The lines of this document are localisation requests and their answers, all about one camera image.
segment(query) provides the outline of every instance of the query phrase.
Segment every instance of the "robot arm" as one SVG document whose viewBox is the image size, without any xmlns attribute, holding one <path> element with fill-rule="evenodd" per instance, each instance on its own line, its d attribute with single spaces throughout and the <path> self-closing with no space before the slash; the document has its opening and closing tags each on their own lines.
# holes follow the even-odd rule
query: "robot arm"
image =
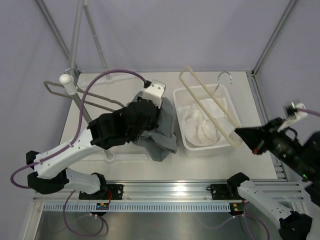
<svg viewBox="0 0 320 240">
<path fill-rule="evenodd" d="M 228 179 L 227 185 L 232 194 L 236 194 L 260 209 L 278 228 L 284 240 L 317 240 L 320 236 L 320 132 L 315 132 L 304 145 L 297 139 L 297 131 L 289 126 L 306 117 L 298 108 L 302 103 L 292 102 L 285 107 L 287 119 L 276 118 L 261 127 L 237 128 L 235 132 L 243 139 L 255 155 L 270 151 L 279 160 L 302 177 L 311 181 L 306 187 L 315 204 L 313 219 L 305 214 L 290 211 L 268 197 L 243 173 L 237 173 Z M 294 139 L 286 132 L 295 134 Z"/>
<path fill-rule="evenodd" d="M 39 163 L 32 167 L 34 172 L 27 177 L 28 186 L 41 194 L 56 193 L 62 189 L 78 190 L 88 195 L 104 194 L 107 190 L 103 175 L 84 174 L 69 166 L 96 152 L 135 141 L 143 131 L 156 128 L 165 87 L 163 83 L 153 81 L 136 102 L 91 121 L 73 145 L 68 141 L 47 152 L 28 152 L 27 164 Z M 70 147 L 54 155 L 67 145 Z M 41 162 L 50 155 L 54 156 Z"/>
</svg>

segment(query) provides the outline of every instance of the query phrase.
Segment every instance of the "plastic bin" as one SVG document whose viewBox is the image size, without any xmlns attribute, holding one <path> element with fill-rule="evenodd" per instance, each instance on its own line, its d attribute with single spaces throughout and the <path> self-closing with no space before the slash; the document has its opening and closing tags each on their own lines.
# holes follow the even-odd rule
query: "plastic bin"
<svg viewBox="0 0 320 240">
<path fill-rule="evenodd" d="M 217 87 L 217 84 L 209 84 L 206 85 L 207 88 L 211 91 L 214 91 Z M 210 96 L 206 93 L 206 91 L 202 88 L 202 86 L 192 86 L 190 87 L 196 96 L 200 100 L 208 99 Z M 214 93 L 216 97 L 218 98 L 225 98 L 226 99 L 226 109 L 227 111 L 232 115 L 232 117 L 238 122 L 239 118 L 237 115 L 237 112 L 235 110 L 235 107 L 231 101 L 230 95 L 226 89 L 226 87 L 222 84 L 220 84 L 219 88 Z M 196 103 L 196 101 L 193 99 L 193 97 L 189 94 L 186 88 L 178 88 L 173 92 L 173 100 L 174 105 L 176 109 L 176 114 L 179 122 L 179 127 L 181 131 L 183 146 L 185 154 L 188 157 L 200 157 L 200 156 L 209 156 L 209 155 L 217 155 L 217 154 L 223 154 L 227 153 L 234 149 L 229 143 L 223 144 L 223 145 L 212 145 L 212 146 L 195 146 L 188 142 L 186 140 L 184 130 L 182 128 L 182 112 L 180 111 L 181 108 L 191 106 L 193 103 Z"/>
</svg>

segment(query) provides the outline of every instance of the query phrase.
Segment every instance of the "workbench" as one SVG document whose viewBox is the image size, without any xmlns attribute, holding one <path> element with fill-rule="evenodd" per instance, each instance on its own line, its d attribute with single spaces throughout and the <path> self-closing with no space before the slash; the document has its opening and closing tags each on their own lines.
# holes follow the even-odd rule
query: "workbench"
<svg viewBox="0 0 320 240">
<path fill-rule="evenodd" d="M 205 84 L 217 83 L 219 73 L 220 72 L 213 71 L 197 72 Z M 229 92 L 240 123 L 243 127 L 260 126 L 262 123 L 259 119 L 258 110 L 246 72 L 230 73 L 233 79 L 232 85 L 229 83 L 229 77 L 227 76 L 222 75 L 220 81 Z M 78 85 L 87 85 L 87 83 L 91 82 L 97 75 L 98 73 L 80 74 Z M 164 96 L 174 105 L 173 92 L 175 89 L 183 87 L 178 78 L 178 72 L 145 72 L 141 73 L 141 75 L 147 80 L 158 80 L 165 83 L 166 90 Z M 190 86 L 199 85 L 188 73 L 185 73 L 185 79 Z M 94 85 L 90 90 L 91 93 L 117 100 L 124 105 L 131 102 L 139 91 L 143 91 L 143 83 L 138 78 L 115 82 L 110 85 Z M 87 100 L 112 109 L 120 108 L 118 105 L 91 96 L 87 96 Z M 107 111 L 91 105 L 86 105 L 85 107 L 92 119 L 97 118 L 103 113 L 107 113 Z M 64 126 L 61 143 L 73 138 L 78 126 L 78 119 L 79 109 L 76 104 L 72 102 Z M 83 120 L 82 128 L 86 126 L 87 123 Z M 107 163 L 104 161 L 104 153 L 101 152 L 86 157 L 70 167 L 76 171 L 87 174 L 99 172 L 109 181 L 221 181 L 228 179 L 238 172 L 243 172 L 255 180 L 277 179 L 275 167 L 269 152 L 261 156 L 255 156 L 251 153 L 250 149 L 242 143 L 240 147 L 235 148 L 227 154 L 187 157 L 184 152 L 177 118 L 175 118 L 174 131 L 179 143 L 178 151 L 176 154 L 170 154 L 162 162 L 152 161 L 152 159 L 149 158 L 146 160 L 132 159 Z M 110 151 L 118 154 L 146 153 L 143 147 L 133 145 L 132 143 L 112 147 Z"/>
</svg>

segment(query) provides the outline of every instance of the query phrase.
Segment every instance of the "wire hook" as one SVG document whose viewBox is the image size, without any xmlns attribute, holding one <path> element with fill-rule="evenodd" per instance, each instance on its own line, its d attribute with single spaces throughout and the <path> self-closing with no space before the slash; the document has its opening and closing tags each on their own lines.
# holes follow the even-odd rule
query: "wire hook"
<svg viewBox="0 0 320 240">
<path fill-rule="evenodd" d="M 217 89 L 218 89 L 219 86 L 220 86 L 220 76 L 221 76 L 222 74 L 228 74 L 228 75 L 230 76 L 230 84 L 231 84 L 231 85 L 233 84 L 231 74 L 230 74 L 228 71 L 222 71 L 222 72 L 220 72 L 220 74 L 219 74 L 219 76 L 218 76 L 218 86 L 216 86 L 215 90 L 213 91 L 214 93 L 217 91 Z"/>
<path fill-rule="evenodd" d="M 76 67 L 69 67 L 66 70 L 64 70 L 63 74 L 66 74 L 66 72 L 68 72 L 69 70 L 72 70 L 72 69 L 77 70 L 77 71 L 79 70 L 79 68 L 76 68 Z"/>
</svg>

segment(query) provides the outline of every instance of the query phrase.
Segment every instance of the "metal frame pole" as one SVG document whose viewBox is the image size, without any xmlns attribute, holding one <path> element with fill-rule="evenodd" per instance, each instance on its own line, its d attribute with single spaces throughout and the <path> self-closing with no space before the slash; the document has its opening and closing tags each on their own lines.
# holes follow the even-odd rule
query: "metal frame pole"
<svg viewBox="0 0 320 240">
<path fill-rule="evenodd" d="M 71 40 L 71 47 L 70 47 L 70 55 L 68 60 L 69 65 L 69 75 L 75 76 L 76 70 L 76 55 L 77 55 L 77 47 L 78 47 L 78 40 L 79 40 L 79 33 L 80 33 L 80 24 L 81 24 L 81 16 L 82 16 L 82 7 L 84 5 L 84 0 L 78 0 L 78 5 L 76 8 L 75 20 L 74 20 L 74 27 L 72 33 L 72 40 Z M 80 109 L 81 108 L 81 98 L 79 97 L 78 93 L 71 96 L 72 100 L 76 104 L 76 106 Z M 92 121 L 87 109 L 83 106 L 83 117 L 87 123 Z"/>
<path fill-rule="evenodd" d="M 56 38 L 63 54 L 65 55 L 65 57 L 68 59 L 69 58 L 69 55 L 70 55 L 70 52 L 69 52 L 69 49 L 65 43 L 65 41 L 63 40 L 56 24 L 55 24 L 55 21 L 53 19 L 53 17 L 51 16 L 47 6 L 46 6 L 46 3 L 43 1 L 43 0 L 34 0 L 36 2 L 36 4 L 38 5 L 40 11 L 42 12 L 46 22 L 48 23 L 54 37 Z M 77 70 L 78 69 L 78 66 L 77 64 L 75 64 L 75 74 L 79 76 L 79 71 Z"/>
<path fill-rule="evenodd" d="M 280 20 L 278 21 L 275 29 L 273 30 L 273 33 L 271 35 L 271 37 L 269 38 L 266 46 L 263 49 L 263 52 L 258 60 L 258 62 L 256 63 L 252 74 L 254 77 L 256 77 L 257 72 L 259 71 L 260 67 L 262 66 L 262 64 L 265 62 L 268 53 L 270 52 L 272 46 L 274 45 L 275 41 L 278 39 L 280 32 L 282 31 L 285 23 L 288 20 L 289 15 L 292 13 L 294 7 L 296 6 L 298 0 L 290 0 L 290 2 L 288 3 L 288 5 L 286 6 Z"/>
<path fill-rule="evenodd" d="M 98 35 L 97 35 L 96 29 L 95 29 L 95 26 L 94 26 L 94 22 L 92 20 L 92 17 L 91 17 L 89 8 L 88 8 L 87 0 L 84 0 L 83 11 L 84 11 L 86 19 L 88 21 L 88 24 L 89 24 L 89 27 L 90 27 L 90 30 L 91 30 L 91 34 L 92 34 L 92 37 L 93 37 L 93 40 L 94 40 L 94 43 L 95 43 L 95 46 L 96 46 L 96 50 L 98 51 L 99 58 L 100 58 L 100 61 L 102 63 L 103 69 L 104 69 L 104 71 L 108 71 L 109 68 L 108 68 L 108 65 L 107 65 L 107 62 L 106 62 L 106 59 L 105 59 L 105 56 L 104 56 L 104 52 L 101 49 L 101 45 L 100 45 L 100 42 L 99 42 L 99 39 L 98 39 Z"/>
</svg>

